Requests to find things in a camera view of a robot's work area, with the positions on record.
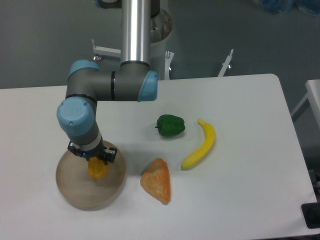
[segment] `round wooden tray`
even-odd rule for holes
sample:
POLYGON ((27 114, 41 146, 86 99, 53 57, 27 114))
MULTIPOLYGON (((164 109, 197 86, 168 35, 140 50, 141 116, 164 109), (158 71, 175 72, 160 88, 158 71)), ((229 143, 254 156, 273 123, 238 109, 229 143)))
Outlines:
MULTIPOLYGON (((104 141, 107 148, 117 148, 104 141)), ((126 162, 122 153, 117 151, 114 163, 109 163, 108 172, 102 180, 88 175, 88 162, 73 155, 70 151, 60 159, 55 173, 58 189, 65 199, 81 210, 100 209, 113 202, 126 178, 126 162)))

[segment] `yellow banana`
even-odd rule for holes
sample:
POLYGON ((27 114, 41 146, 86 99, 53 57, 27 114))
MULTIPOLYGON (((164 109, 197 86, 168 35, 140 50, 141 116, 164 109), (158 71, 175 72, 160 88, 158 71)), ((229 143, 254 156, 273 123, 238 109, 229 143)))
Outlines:
POLYGON ((196 151, 191 153, 183 161, 183 163, 181 164, 182 170, 189 170, 193 168, 196 164, 198 164, 207 155, 207 153, 210 151, 210 149, 215 143, 216 132, 214 127, 201 119, 198 119, 198 124, 203 128, 204 141, 196 151))

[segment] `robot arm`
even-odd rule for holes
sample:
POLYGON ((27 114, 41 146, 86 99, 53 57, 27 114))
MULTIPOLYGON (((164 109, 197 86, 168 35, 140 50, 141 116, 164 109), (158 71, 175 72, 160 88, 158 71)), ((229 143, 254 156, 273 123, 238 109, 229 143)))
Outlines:
POLYGON ((150 70, 151 0, 122 0, 122 50, 119 72, 102 74, 99 65, 76 61, 70 69, 65 100, 57 109, 68 149, 76 156, 115 160, 117 149, 107 149, 96 122, 98 101, 154 101, 158 75, 150 70))

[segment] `silver cylinder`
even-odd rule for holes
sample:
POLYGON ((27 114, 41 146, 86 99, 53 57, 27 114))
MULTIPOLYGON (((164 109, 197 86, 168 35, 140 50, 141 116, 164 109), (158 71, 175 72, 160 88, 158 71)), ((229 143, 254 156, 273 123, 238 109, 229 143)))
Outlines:
POLYGON ((151 0, 122 0, 121 62, 150 64, 151 0))

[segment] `bread slice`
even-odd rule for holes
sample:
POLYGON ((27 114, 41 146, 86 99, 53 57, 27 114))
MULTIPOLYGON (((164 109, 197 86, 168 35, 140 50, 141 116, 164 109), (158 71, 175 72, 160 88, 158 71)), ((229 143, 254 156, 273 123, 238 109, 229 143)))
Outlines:
POLYGON ((171 187, 167 163, 162 158, 156 158, 143 173, 140 183, 151 196, 167 205, 170 202, 171 187))

